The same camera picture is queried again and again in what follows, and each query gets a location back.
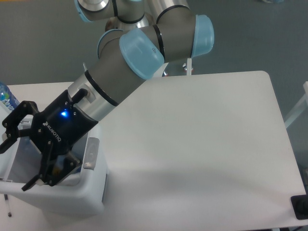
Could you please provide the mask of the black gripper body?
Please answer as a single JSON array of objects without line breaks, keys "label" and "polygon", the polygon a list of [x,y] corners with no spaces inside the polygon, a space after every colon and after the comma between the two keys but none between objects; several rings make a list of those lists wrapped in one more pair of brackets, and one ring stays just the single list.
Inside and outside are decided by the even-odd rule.
[{"label": "black gripper body", "polygon": [[50,141],[53,144],[51,153],[64,155],[98,124],[77,109],[77,103],[85,99],[87,94],[86,90],[79,90],[69,97],[65,90],[42,112],[34,115],[29,138],[41,152]]}]

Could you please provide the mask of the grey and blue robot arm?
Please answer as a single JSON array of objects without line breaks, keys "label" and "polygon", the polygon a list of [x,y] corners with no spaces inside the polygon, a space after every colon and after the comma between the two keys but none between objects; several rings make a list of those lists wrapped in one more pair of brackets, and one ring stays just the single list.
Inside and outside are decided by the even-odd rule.
[{"label": "grey and blue robot arm", "polygon": [[148,2],[154,24],[129,31],[111,29],[98,44],[98,63],[86,70],[43,111],[22,101],[2,122],[6,152],[28,137],[41,154],[39,172],[22,188],[54,186],[82,165],[73,145],[122,103],[165,63],[209,53],[214,28],[195,15],[185,0]]}]

